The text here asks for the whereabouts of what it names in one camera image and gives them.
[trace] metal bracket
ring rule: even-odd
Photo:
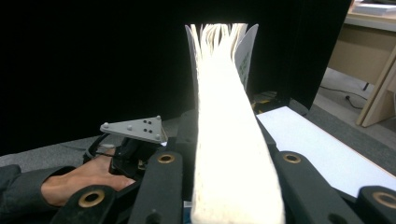
[[[100,126],[100,131],[151,143],[160,144],[167,141],[161,116],[116,123],[105,122]]]

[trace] black curtain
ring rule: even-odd
[[[95,136],[104,122],[172,119],[192,109],[184,29],[192,23],[258,23],[248,96],[277,91],[310,107],[348,6],[348,0],[2,3],[0,154]]]

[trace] hole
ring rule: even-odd
[[[299,163],[301,161],[300,157],[294,154],[283,155],[283,160],[288,161],[290,163]]]
[[[88,195],[88,196],[85,198],[85,201],[91,203],[91,202],[95,201],[95,200],[98,199],[98,198],[99,198],[99,195],[96,194],[96,193],[94,193],[94,194]]]
[[[92,190],[83,194],[79,200],[78,205],[81,207],[93,207],[99,204],[105,198],[105,192],[101,189]]]
[[[161,216],[158,213],[152,213],[146,218],[146,224],[160,224]]]
[[[373,198],[386,207],[396,209],[396,196],[394,195],[377,191],[373,193]]]
[[[158,162],[160,163],[170,163],[175,160],[175,157],[172,155],[161,155],[158,158]]]
[[[337,214],[329,214],[328,219],[333,224],[347,224],[347,221]]]

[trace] human hand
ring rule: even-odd
[[[114,151],[112,148],[106,154],[113,155]],[[51,205],[63,206],[74,193],[90,185],[106,185],[119,191],[134,183],[124,175],[112,175],[108,171],[110,162],[110,157],[98,156],[67,174],[50,176],[41,186],[44,199]]]

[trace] sleeve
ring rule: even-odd
[[[72,166],[54,167],[21,173],[18,165],[0,167],[0,223],[24,215],[57,210],[41,194],[42,183],[51,175],[63,175]]]

